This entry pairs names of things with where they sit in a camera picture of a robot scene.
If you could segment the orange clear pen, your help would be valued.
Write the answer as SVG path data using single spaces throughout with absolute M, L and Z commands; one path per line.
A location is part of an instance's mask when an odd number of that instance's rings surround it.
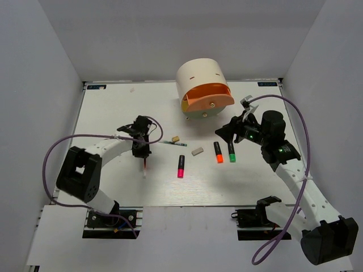
M 143 165 L 143 178 L 146 178 L 146 172 L 147 172 L 147 164 L 146 166 Z

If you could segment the green clear pen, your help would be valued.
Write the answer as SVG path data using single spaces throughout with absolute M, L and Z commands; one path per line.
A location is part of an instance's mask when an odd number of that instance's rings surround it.
M 164 140 L 160 140 L 158 143 L 167 144 L 167 145 L 174 145 L 174 146 L 182 146 L 182 147 L 187 147 L 188 146 L 186 143 L 173 142 L 173 141 L 164 141 Z

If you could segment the orange top drawer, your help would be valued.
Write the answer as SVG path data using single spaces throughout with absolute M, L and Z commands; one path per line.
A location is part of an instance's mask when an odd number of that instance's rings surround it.
M 226 84 L 207 83 L 189 90 L 182 98 L 188 101 L 186 112 L 233 105 L 234 98 Z

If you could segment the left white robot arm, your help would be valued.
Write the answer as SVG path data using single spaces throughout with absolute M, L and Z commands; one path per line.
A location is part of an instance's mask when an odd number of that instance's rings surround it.
M 100 219 L 107 226 L 119 222 L 119 204 L 99 187 L 103 166 L 125 152 L 135 158 L 146 159 L 151 154 L 149 130 L 153 122 L 138 116 L 129 125 L 116 130 L 116 135 L 88 148 L 71 147 L 57 177 L 56 187 L 101 212 Z

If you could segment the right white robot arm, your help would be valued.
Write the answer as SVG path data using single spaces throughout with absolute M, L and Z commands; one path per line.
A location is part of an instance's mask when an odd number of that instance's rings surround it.
M 261 122 L 253 114 L 243 113 L 215 133 L 226 143 L 246 139 L 259 145 L 263 159 L 282 179 L 303 212 L 298 215 L 277 197 L 263 198 L 256 205 L 256 218 L 261 225 L 287 226 L 288 234 L 300 243 L 313 265 L 351 255 L 358 224 L 353 218 L 344 218 L 327 201 L 313 178 L 305 174 L 300 154 L 285 139 L 285 127 L 283 115 L 269 110 L 263 113 Z

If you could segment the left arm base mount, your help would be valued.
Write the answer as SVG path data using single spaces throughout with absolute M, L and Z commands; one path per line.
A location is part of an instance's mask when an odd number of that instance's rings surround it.
M 143 208 L 124 208 L 120 209 L 119 214 L 130 223 L 138 236 L 142 227 Z M 101 216 L 94 211 L 86 214 L 83 239 L 133 240 L 137 236 L 123 219 Z

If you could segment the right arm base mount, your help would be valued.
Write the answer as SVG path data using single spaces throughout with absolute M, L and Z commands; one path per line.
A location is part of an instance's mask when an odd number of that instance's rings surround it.
M 278 197 L 270 196 L 257 201 L 254 208 L 236 209 L 231 218 L 237 223 L 239 241 L 268 241 L 282 232 L 282 227 L 267 219 L 265 208 L 279 203 Z

